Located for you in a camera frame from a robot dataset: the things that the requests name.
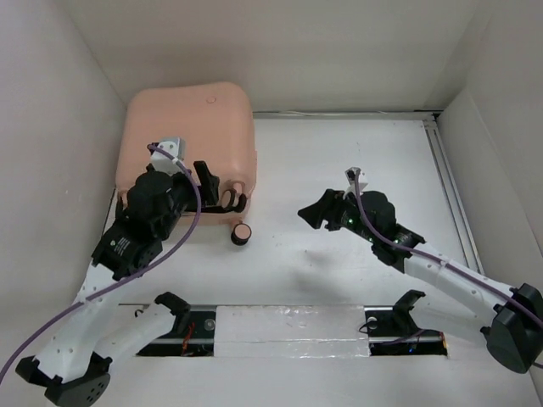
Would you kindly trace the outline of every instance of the white wall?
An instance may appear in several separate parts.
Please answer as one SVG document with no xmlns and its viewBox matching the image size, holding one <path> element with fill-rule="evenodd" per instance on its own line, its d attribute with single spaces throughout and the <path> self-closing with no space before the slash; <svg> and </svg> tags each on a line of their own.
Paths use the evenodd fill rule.
<svg viewBox="0 0 543 407">
<path fill-rule="evenodd" d="M 541 21 L 539 0 L 498 2 L 439 125 L 486 273 L 543 290 Z"/>
<path fill-rule="evenodd" d="M 112 193 L 125 111 L 54 0 L 2 2 L 0 55 L 3 364 L 81 284 Z M 0 404 L 44 405 L 42 394 L 12 371 Z"/>
<path fill-rule="evenodd" d="M 62 2 L 125 102 L 229 80 L 255 110 L 443 108 L 484 26 L 478 0 Z"/>
</svg>

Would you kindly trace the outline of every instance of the gray wall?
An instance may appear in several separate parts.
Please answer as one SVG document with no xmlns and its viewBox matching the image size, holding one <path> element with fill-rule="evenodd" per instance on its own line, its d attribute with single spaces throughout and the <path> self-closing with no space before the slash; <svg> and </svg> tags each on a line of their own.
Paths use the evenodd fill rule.
<svg viewBox="0 0 543 407">
<path fill-rule="evenodd" d="M 3 1 L 0 54 L 3 364 L 81 284 L 112 193 L 125 111 L 54 0 Z M 43 390 L 13 371 L 0 400 L 45 405 Z"/>
<path fill-rule="evenodd" d="M 229 80 L 255 110 L 406 110 L 450 102 L 494 0 L 62 2 L 125 102 Z"/>
<path fill-rule="evenodd" d="M 439 119 L 486 273 L 543 289 L 543 3 L 501 0 Z M 533 376 L 543 395 L 543 371 Z"/>
</svg>

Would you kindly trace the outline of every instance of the white floor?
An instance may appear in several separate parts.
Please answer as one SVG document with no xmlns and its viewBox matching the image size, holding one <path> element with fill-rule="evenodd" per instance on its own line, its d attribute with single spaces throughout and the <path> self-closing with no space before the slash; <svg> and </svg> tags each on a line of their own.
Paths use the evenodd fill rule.
<svg viewBox="0 0 543 407">
<path fill-rule="evenodd" d="M 378 263 L 360 238 L 313 231 L 296 215 L 326 188 L 344 188 L 344 170 L 360 166 L 369 188 L 395 204 L 400 223 L 463 261 L 420 121 L 255 123 L 259 168 L 249 244 L 235 248 L 227 228 L 201 227 L 124 302 L 149 303 L 172 291 L 193 304 L 392 304 L 416 288 L 449 303 Z M 539 405 L 529 375 L 505 370 L 484 348 L 448 342 L 450 358 L 132 358 L 97 405 Z"/>
</svg>

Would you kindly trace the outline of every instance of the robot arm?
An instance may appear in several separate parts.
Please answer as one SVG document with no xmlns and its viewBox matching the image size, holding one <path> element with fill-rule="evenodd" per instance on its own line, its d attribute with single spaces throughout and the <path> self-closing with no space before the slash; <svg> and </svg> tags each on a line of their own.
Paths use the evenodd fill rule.
<svg viewBox="0 0 543 407">
<path fill-rule="evenodd" d="M 354 232 L 372 244 L 372 252 L 383 263 L 431 284 L 469 310 L 432 309 L 432 304 L 425 307 L 417 302 L 425 294 L 410 291 L 396 303 L 395 310 L 411 332 L 437 329 L 486 343 L 502 365 L 526 372 L 543 351 L 543 298 L 539 291 L 528 284 L 516 289 L 492 281 L 448 259 L 423 237 L 398 224 L 394 205 L 381 192 L 364 192 L 358 201 L 352 192 L 367 185 L 358 179 L 359 173 L 359 169 L 347 170 L 347 191 L 328 189 L 298 215 L 314 229 L 326 221 L 329 231 L 345 228 Z"/>
<path fill-rule="evenodd" d="M 95 248 L 74 301 L 79 309 L 41 352 L 17 365 L 17 373 L 45 387 L 46 397 L 59 407 L 94 404 L 108 386 L 115 365 L 173 326 L 182 329 L 188 318 L 190 305 L 172 293 L 164 293 L 131 325 L 104 336 L 116 306 L 139 279 L 114 289 L 115 284 L 142 275 L 162 252 L 162 241 L 169 237 L 182 213 L 188 206 L 197 206 L 196 186 L 175 164 L 182 156 L 181 141 L 166 139 L 160 149 L 173 159 L 164 159 L 155 148 L 148 171 L 128 191 L 127 202 L 117 203 L 115 221 Z M 197 191 L 204 196 L 202 204 L 216 205 L 219 179 L 203 161 L 194 163 L 194 167 L 202 183 Z"/>
</svg>

